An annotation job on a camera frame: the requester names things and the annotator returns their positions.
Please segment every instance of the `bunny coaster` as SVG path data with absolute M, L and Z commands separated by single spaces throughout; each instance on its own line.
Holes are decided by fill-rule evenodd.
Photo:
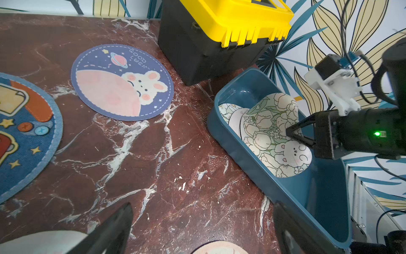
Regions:
M 173 99 L 173 81 L 165 67 L 127 45 L 106 44 L 83 52 L 72 66 L 71 80 L 86 105 L 117 120 L 155 117 Z

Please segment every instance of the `round coaster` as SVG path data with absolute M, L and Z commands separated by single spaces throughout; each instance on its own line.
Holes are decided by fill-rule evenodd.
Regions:
M 243 248 L 226 241 L 215 241 L 203 245 L 193 254 L 248 254 Z
M 20 254 L 30 250 L 30 253 L 63 254 L 86 237 L 85 233 L 78 231 L 43 231 L 0 244 L 0 253 Z
M 295 176 L 312 160 L 307 146 L 286 136 L 286 128 L 298 122 L 297 102 L 287 94 L 272 93 L 242 116 L 241 139 L 274 176 Z
M 155 117 L 173 99 L 166 68 L 148 53 L 126 45 L 106 44 L 83 52 L 73 63 L 71 79 L 84 103 L 117 120 Z
M 36 85 L 0 73 L 0 204 L 49 163 L 62 137 L 54 99 Z

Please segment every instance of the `brown marble surface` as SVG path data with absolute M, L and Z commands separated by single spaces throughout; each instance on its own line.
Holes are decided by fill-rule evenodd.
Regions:
M 206 127 L 214 94 L 233 75 L 186 87 L 157 45 L 159 21 L 0 15 L 0 72 L 51 94 L 64 122 L 51 163 L 0 206 L 0 243 L 44 230 L 89 233 L 125 202 L 133 226 L 126 253 L 191 253 L 214 240 L 249 253 L 279 253 L 272 204 Z M 96 113 L 76 95 L 72 63 L 119 43 L 168 69 L 171 106 L 147 121 Z

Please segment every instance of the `pink planet illustration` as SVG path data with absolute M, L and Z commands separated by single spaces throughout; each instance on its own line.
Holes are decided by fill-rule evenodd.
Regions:
M 95 106 L 116 115 L 139 116 L 141 104 L 138 93 L 122 77 L 87 69 L 77 71 L 76 80 L 81 92 Z
M 114 52 L 111 52 L 110 56 L 111 56 L 111 61 L 113 64 L 121 66 L 123 68 L 128 68 L 127 59 L 125 59 L 125 57 L 123 57 L 121 55 L 117 55 Z

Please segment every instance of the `white robot bracket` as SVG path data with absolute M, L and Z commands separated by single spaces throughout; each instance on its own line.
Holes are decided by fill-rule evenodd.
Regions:
M 362 87 L 357 86 L 358 78 L 352 77 L 353 71 L 339 69 L 331 76 L 323 80 L 315 68 L 305 74 L 309 86 L 313 89 L 321 89 L 330 98 L 338 109 L 339 116 L 346 116 L 351 111 L 361 110 L 361 106 L 354 100 L 359 95 Z

